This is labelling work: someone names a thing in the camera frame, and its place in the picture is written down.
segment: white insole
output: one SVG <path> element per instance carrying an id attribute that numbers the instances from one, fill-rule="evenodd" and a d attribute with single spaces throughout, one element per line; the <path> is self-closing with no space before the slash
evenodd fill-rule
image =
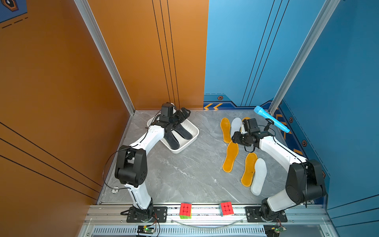
<path id="1" fill-rule="evenodd" d="M 266 163 L 262 158 L 258 158 L 258 160 L 255 163 L 255 174 L 253 183 L 251 184 L 251 192 L 259 196 L 260 192 L 262 191 L 263 183 L 265 182 L 267 175 L 267 167 Z"/>
<path id="2" fill-rule="evenodd" d="M 241 122 L 242 122 L 242 120 L 240 118 L 233 119 L 232 125 L 231 125 L 231 128 L 230 128 L 230 137 L 232 137 L 235 132 L 239 132 L 240 131 Z"/>

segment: blue wall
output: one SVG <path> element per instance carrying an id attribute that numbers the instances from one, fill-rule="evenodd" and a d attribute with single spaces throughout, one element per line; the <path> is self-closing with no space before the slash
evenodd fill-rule
<path id="1" fill-rule="evenodd" d="M 237 106 L 261 105 L 275 96 L 324 0 L 291 0 L 286 9 L 287 3 L 288 0 L 209 1 L 205 94 L 225 94 Z"/>
<path id="2" fill-rule="evenodd" d="M 328 171 L 341 236 L 379 220 L 378 22 L 379 1 L 342 0 L 285 96 Z"/>

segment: mounting plate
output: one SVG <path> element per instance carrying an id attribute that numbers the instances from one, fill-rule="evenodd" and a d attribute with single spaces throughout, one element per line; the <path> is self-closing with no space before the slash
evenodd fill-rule
<path id="1" fill-rule="evenodd" d="M 159 223 L 164 223 L 166 222 L 167 219 L 167 207 L 153 207 L 153 215 L 157 215 L 157 219 Z M 154 222 L 155 219 L 152 218 L 148 222 Z M 130 211 L 128 214 L 128 218 L 126 219 L 126 222 L 129 223 L 146 223 L 146 221 L 142 221 L 141 219 L 137 218 L 136 215 L 134 214 L 134 211 Z"/>
<path id="2" fill-rule="evenodd" d="M 260 207 L 245 207 L 246 211 L 246 218 L 247 222 L 276 222 L 276 220 L 273 221 L 266 221 L 262 219 L 262 217 L 259 214 Z M 287 222 L 287 216 L 284 211 L 279 211 L 278 218 L 281 222 Z"/>

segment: red rubik's cube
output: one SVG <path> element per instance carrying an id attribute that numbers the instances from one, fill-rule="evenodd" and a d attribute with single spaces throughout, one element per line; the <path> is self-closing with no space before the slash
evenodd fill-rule
<path id="1" fill-rule="evenodd" d="M 191 219 L 192 204 L 182 203 L 180 205 L 179 216 L 181 219 Z"/>
<path id="2" fill-rule="evenodd" d="M 220 204 L 221 216 L 233 215 L 233 207 L 231 202 L 223 202 Z"/>

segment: plastic tray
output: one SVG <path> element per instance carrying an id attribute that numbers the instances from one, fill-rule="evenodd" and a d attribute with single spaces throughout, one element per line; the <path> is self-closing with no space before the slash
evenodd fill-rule
<path id="1" fill-rule="evenodd" d="M 147 126 L 150 125 L 151 121 L 153 121 L 153 118 L 148 120 Z M 189 146 L 192 142 L 194 142 L 197 139 L 197 136 L 199 135 L 199 129 L 193 123 L 191 123 L 188 119 L 184 120 L 181 123 L 181 125 L 183 126 L 184 129 L 186 129 L 192 135 L 192 139 L 186 140 L 186 139 L 182 138 L 177 132 L 173 131 L 172 134 L 174 135 L 174 137 L 179 142 L 179 145 L 180 145 L 179 149 L 177 149 L 177 150 L 171 149 L 171 147 L 168 145 L 166 139 L 165 138 L 161 139 L 161 142 L 165 146 L 167 146 L 167 148 L 174 154 L 178 154 L 179 152 L 184 150 L 187 146 Z"/>

